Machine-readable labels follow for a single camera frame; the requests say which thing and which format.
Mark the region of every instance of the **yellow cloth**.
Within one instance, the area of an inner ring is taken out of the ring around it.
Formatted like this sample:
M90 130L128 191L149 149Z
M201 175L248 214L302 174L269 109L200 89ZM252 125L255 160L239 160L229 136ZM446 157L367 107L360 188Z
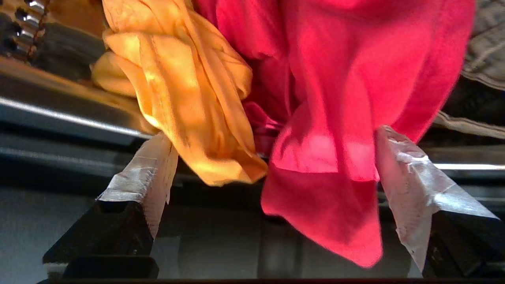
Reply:
M209 185L252 183L255 152L240 100L252 71L223 35L184 0L103 0L110 29L92 70L104 89L137 97L188 166Z

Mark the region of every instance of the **shiny metal surface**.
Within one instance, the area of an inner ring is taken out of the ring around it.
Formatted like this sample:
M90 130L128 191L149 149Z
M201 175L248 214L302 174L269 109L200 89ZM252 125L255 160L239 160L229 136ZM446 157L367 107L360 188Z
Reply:
M149 139L158 131L135 100L0 58L0 105L110 132Z
M25 61L28 58L30 45L21 41L15 41L12 38L8 38L4 41L4 46L8 50L9 56L20 61Z
M25 0L26 5L30 7L31 10L36 11L39 14L44 14L45 2L40 0Z
M504 187L489 187L478 185L463 185L461 186L473 198L486 207L493 205L505 205L505 188ZM389 202L384 192L378 192L379 207L388 208Z
M460 146L423 149L444 171L505 171L505 145Z
M19 21L38 29L40 25L40 15L36 15L33 11L27 11L23 8L18 8L15 15Z
M32 32L21 27L16 31L16 35L20 40L27 40L29 43L33 42L33 38L35 36Z

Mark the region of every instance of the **red cloth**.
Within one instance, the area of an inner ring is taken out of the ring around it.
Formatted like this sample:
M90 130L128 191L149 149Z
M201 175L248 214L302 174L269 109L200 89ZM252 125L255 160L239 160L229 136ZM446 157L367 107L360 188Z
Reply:
M382 255L374 131L387 124L413 141L424 134L458 77L474 2L197 2L254 70L244 107L257 147L283 126L265 213L374 265Z

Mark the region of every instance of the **cloth fold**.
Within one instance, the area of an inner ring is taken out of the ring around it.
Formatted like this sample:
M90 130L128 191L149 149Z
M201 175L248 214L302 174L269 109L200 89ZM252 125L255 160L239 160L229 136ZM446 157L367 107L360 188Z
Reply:
M434 123L462 133L505 139L504 94L460 77Z
M428 129L461 70L474 2L196 2L253 68L243 104L255 137L283 125L265 213L360 266L377 263L374 131L392 125L418 141Z
M505 0L477 0L477 13L461 74L505 90Z
M207 184L252 183L266 173L240 100L252 72L223 35L184 0L104 0L110 29L92 70L105 90L137 97Z

